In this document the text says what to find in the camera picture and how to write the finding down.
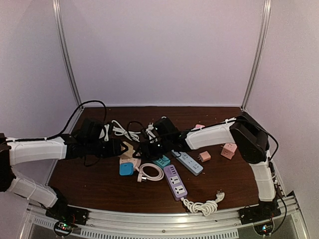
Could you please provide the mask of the teal power strip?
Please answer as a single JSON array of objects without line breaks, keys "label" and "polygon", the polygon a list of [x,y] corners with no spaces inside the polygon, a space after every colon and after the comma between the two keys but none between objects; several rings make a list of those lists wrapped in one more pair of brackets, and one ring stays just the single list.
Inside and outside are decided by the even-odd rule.
[{"label": "teal power strip", "polygon": [[170,165],[170,159],[167,156],[163,155],[157,160],[152,160],[152,163],[163,169],[164,167]]}]

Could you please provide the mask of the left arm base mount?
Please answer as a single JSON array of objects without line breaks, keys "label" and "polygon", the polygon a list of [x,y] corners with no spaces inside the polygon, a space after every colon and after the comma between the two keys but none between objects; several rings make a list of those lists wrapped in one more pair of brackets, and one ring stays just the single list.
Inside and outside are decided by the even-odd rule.
[{"label": "left arm base mount", "polygon": [[77,207],[67,206],[65,210],[41,207],[46,210],[45,215],[47,217],[57,220],[54,223],[53,231],[60,238],[65,238],[80,231],[80,226],[86,225],[89,215],[88,210]]}]

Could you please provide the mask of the pink square plug adapter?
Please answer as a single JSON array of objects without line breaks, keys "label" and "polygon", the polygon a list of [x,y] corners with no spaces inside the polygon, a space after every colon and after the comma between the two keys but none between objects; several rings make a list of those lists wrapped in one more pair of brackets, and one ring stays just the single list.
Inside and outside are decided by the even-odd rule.
[{"label": "pink square plug adapter", "polygon": [[204,127],[205,127],[205,125],[202,125],[202,124],[196,124],[195,125],[195,129],[202,129]]}]

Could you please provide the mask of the purple power strip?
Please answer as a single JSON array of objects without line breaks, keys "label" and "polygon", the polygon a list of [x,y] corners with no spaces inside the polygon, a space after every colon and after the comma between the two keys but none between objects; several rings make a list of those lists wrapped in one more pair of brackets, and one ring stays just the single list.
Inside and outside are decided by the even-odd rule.
[{"label": "purple power strip", "polygon": [[163,171],[174,199],[180,201],[181,198],[185,198],[187,196],[187,189],[175,166],[172,164],[168,165],[163,168]]}]

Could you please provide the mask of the beige cube adapter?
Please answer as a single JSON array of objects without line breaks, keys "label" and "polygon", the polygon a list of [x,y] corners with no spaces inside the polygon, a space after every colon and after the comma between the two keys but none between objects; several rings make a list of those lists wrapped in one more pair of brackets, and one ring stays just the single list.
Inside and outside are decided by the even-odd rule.
[{"label": "beige cube adapter", "polygon": [[128,150],[123,153],[122,158],[123,159],[133,158],[133,154],[135,153],[134,147],[126,141],[124,141],[123,143],[128,147]]}]

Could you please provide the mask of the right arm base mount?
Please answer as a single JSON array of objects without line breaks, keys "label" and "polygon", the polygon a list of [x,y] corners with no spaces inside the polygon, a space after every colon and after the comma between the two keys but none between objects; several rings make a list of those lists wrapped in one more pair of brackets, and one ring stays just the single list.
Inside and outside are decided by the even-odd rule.
[{"label": "right arm base mount", "polygon": [[274,217],[280,215],[278,206],[246,206],[239,210],[241,224],[253,224],[255,233],[263,237],[270,236],[275,231]]}]

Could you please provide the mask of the pink cube socket adapter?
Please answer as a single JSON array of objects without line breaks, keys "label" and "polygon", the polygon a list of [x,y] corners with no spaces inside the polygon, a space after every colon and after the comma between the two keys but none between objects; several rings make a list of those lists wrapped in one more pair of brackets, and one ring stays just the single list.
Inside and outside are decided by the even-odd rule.
[{"label": "pink cube socket adapter", "polygon": [[226,143],[222,147],[221,156],[231,160],[235,154],[237,145],[234,143]]}]

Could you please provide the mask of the round pink white power strip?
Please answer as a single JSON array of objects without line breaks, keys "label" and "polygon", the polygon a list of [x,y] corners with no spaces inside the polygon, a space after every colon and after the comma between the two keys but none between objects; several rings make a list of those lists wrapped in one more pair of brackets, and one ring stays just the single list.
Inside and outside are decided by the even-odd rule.
[{"label": "round pink white power strip", "polygon": [[140,167],[142,160],[140,158],[120,158],[119,164],[132,163],[133,169],[136,170]]}]

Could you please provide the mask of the light blue power strip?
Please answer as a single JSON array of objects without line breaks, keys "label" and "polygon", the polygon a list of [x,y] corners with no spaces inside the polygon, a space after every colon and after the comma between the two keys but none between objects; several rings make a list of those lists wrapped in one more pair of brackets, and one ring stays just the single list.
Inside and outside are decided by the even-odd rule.
[{"label": "light blue power strip", "polygon": [[198,176],[203,172],[203,167],[196,162],[189,154],[185,152],[171,151],[171,154],[194,176]]}]

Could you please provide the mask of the small pink plug adapter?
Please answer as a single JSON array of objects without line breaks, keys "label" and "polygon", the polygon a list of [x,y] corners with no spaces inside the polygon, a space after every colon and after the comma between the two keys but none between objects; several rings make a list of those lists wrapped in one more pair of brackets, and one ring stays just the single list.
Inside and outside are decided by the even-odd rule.
[{"label": "small pink plug adapter", "polygon": [[208,151],[205,151],[205,152],[202,152],[198,155],[198,159],[201,161],[201,162],[207,162],[211,159],[211,155],[209,154]]}]

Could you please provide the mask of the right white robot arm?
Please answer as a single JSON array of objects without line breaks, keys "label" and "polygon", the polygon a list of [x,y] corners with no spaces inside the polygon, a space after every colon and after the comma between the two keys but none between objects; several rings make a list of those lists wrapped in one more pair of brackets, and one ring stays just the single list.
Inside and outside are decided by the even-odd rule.
[{"label": "right white robot arm", "polygon": [[139,143],[136,158],[157,159],[172,150],[189,152],[203,147],[234,143],[241,157],[253,170],[258,188],[256,216],[267,219],[275,211],[275,171],[270,153],[271,135],[248,113],[201,128],[179,130],[172,121],[161,118],[155,123],[156,135]]}]

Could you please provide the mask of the blue square adapter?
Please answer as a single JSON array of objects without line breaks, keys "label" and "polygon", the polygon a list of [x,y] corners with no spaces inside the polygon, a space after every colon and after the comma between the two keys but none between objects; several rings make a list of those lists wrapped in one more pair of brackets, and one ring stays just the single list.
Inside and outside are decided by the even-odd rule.
[{"label": "blue square adapter", "polygon": [[131,176],[134,173],[134,165],[131,162],[122,163],[119,166],[120,176]]}]

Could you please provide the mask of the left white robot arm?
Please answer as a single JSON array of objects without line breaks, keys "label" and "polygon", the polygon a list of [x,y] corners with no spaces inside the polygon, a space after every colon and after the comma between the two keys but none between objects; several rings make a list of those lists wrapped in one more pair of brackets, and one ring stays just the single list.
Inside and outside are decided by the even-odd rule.
[{"label": "left white robot arm", "polygon": [[0,190],[12,192],[28,200],[34,200],[61,221],[67,221],[72,211],[63,194],[49,186],[44,186],[14,171],[13,166],[43,160],[68,160],[86,158],[93,155],[100,158],[119,156],[128,151],[121,140],[111,138],[104,141],[97,138],[92,142],[77,141],[70,134],[53,139],[7,139],[0,138]]}]

